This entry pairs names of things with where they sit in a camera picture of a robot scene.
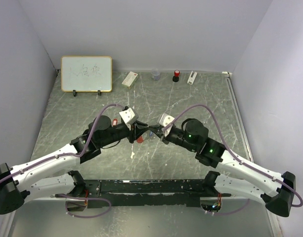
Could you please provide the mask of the red tagged key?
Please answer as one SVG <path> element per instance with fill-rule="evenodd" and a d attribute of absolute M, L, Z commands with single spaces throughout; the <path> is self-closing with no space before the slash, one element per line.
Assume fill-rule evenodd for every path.
<path fill-rule="evenodd" d="M 113 121 L 112 121 L 112 126 L 116 126 L 117 123 L 118 123 L 118 120 L 117 120 L 117 119 L 113 119 Z"/>

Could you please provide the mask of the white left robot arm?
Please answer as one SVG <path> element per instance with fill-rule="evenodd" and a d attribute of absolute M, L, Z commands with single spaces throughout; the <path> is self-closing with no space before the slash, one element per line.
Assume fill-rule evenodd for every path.
<path fill-rule="evenodd" d="M 85 183 L 77 171 L 62 176 L 52 175 L 65 168 L 80 165 L 101 153 L 101 149 L 127 138 L 130 143 L 148 130 L 148 125 L 125 115 L 113 126 L 101 115 L 77 138 L 51 154 L 10 167 L 0 164 L 0 215 L 11 213 L 24 204 L 50 195 L 80 197 Z"/>

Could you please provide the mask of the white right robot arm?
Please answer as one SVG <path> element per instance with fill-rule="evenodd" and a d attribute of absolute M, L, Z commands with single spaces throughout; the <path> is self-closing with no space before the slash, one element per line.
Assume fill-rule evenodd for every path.
<path fill-rule="evenodd" d="M 209 130 L 197 119 L 187 119 L 184 124 L 183 128 L 172 125 L 166 131 L 162 130 L 162 125 L 148 128 L 164 143 L 173 143 L 195 152 L 199 163 L 219 173 L 226 171 L 236 176 L 234 181 L 227 181 L 221 176 L 206 181 L 203 184 L 206 195 L 212 197 L 218 192 L 237 194 L 261 202 L 273 214 L 289 217 L 296 187 L 293 173 L 274 172 L 240 157 L 224 144 L 209 138 Z"/>

